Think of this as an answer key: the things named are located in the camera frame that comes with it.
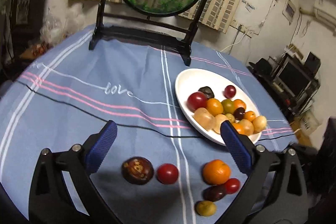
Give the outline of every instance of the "blue tablecloth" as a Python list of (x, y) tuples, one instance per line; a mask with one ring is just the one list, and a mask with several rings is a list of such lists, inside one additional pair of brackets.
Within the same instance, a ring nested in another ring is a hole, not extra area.
[[(173, 52), (117, 40), (101, 40), (88, 50), (92, 27), (66, 39), (19, 77), (35, 92), (67, 102), (105, 120), (144, 126), (166, 135), (198, 135), (182, 114), (175, 97), (177, 75), (188, 69)], [(201, 44), (192, 44), (190, 68), (213, 71), (238, 85), (268, 119), (261, 140), (269, 150), (283, 150), (295, 140), (290, 126), (259, 82), (235, 58)], [(65, 151), (83, 143), (105, 125), (73, 106), (55, 102), (15, 82), (0, 101), (0, 181), (17, 208), (27, 217), (29, 189), (40, 151)], [(155, 178), (143, 186), (126, 182), (120, 173), (124, 160), (142, 156), (156, 169), (172, 163), (179, 181), (163, 185)], [(124, 223), (214, 223), (235, 195), (218, 201), (212, 217), (198, 216), (194, 204), (208, 186), (201, 167), (214, 159), (226, 162), (231, 177), (239, 172), (223, 146), (203, 139), (172, 139), (154, 131), (118, 128), (118, 136), (99, 171), (91, 176), (98, 191)], [(65, 172), (73, 201), (85, 212)]]

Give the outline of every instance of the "tv screen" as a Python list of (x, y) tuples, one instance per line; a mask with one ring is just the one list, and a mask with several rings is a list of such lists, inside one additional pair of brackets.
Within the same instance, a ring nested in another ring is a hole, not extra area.
[(310, 82), (300, 70), (289, 62), (280, 73), (279, 79), (295, 96), (298, 96)]

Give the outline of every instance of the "white cable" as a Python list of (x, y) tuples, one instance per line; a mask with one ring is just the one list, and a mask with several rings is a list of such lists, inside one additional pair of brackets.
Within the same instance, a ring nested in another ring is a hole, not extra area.
[(229, 47), (232, 47), (232, 46), (234, 46), (234, 45), (237, 45), (237, 44), (244, 38), (245, 35), (246, 35), (246, 34), (244, 34), (244, 35), (242, 36), (242, 38), (241, 38), (237, 43), (234, 43), (234, 44), (231, 44), (231, 45), (225, 47), (225, 48), (224, 48), (223, 50), (221, 50), (220, 52), (226, 50), (226, 49), (229, 48)]

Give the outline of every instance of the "dark brown fruit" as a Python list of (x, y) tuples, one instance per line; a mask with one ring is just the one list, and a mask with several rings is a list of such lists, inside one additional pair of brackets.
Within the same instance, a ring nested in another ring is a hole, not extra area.
[(205, 95), (205, 97), (208, 98), (208, 100), (211, 99), (211, 98), (215, 98), (215, 95), (214, 95), (212, 89), (208, 86), (204, 86), (204, 87), (200, 88), (198, 91), (202, 92)]
[(233, 116), (235, 116), (236, 120), (240, 121), (244, 118), (245, 109), (243, 107), (238, 107), (234, 113)]
[(225, 184), (211, 186), (203, 191), (203, 198), (212, 202), (222, 199), (225, 195)]
[(153, 175), (153, 165), (148, 159), (133, 157), (121, 166), (122, 175), (129, 183), (143, 185), (149, 182)]

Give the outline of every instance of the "red grape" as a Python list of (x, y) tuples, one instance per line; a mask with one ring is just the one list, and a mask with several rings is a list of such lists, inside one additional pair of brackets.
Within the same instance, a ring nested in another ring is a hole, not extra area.
[(228, 179), (227, 182), (224, 184), (226, 194), (234, 194), (240, 188), (240, 181), (236, 178)]
[(231, 99), (235, 95), (236, 95), (236, 88), (233, 85), (228, 85), (224, 90), (224, 96), (228, 99)]
[(156, 173), (157, 179), (163, 184), (173, 184), (179, 178), (179, 170), (173, 164), (162, 164)]
[(198, 91), (191, 94), (187, 100), (187, 106), (191, 111), (196, 111), (200, 107), (207, 107), (207, 97), (204, 93)]

